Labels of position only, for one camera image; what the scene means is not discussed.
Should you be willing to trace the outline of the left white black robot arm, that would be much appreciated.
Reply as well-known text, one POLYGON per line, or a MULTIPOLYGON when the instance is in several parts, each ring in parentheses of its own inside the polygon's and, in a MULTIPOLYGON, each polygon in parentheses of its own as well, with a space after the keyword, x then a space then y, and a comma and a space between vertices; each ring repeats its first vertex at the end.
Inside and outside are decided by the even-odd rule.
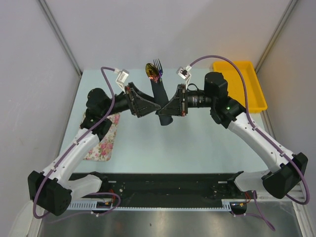
POLYGON ((139 118, 160 109, 157 100, 130 82, 121 92, 109 97, 101 88, 89 91, 85 118, 71 144, 42 172, 32 171, 28 176, 30 199, 33 201, 33 215, 41 216, 36 208, 41 207, 55 216, 63 214, 71 201, 86 195, 96 194, 102 198, 108 194, 109 185, 96 172, 85 177, 70 180, 71 175, 84 157, 98 145, 109 132, 112 114, 129 110, 139 118))

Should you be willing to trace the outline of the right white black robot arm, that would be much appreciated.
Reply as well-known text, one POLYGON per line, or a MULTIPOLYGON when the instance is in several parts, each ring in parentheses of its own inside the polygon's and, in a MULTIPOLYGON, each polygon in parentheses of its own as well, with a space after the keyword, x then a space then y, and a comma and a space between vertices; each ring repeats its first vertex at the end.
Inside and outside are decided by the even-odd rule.
POLYGON ((221 73, 207 73, 203 90, 189 90, 187 85, 179 84, 174 96, 162 107, 156 98, 141 92, 131 82, 125 92, 132 114, 139 118, 153 111, 165 117, 184 117, 189 108, 210 108, 210 115, 217 124, 240 137, 268 169, 236 173, 228 185, 231 197, 239 198, 245 191, 263 190, 282 199, 288 197, 299 182, 303 183, 306 195, 309 195, 304 178, 308 158, 303 153, 294 154, 263 131, 247 108, 228 95, 228 82, 221 73))

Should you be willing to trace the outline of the iridescent rainbow fork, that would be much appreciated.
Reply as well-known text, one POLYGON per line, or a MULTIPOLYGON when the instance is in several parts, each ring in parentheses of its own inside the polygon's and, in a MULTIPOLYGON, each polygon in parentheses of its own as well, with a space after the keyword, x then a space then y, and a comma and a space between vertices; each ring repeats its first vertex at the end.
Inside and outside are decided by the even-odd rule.
POLYGON ((154 66, 157 68, 158 70, 158 73, 159 73, 159 77, 161 78, 162 75, 163 75, 163 68, 162 68, 162 65, 161 65, 161 62, 159 59, 154 59, 153 60, 153 63, 154 63, 154 66))

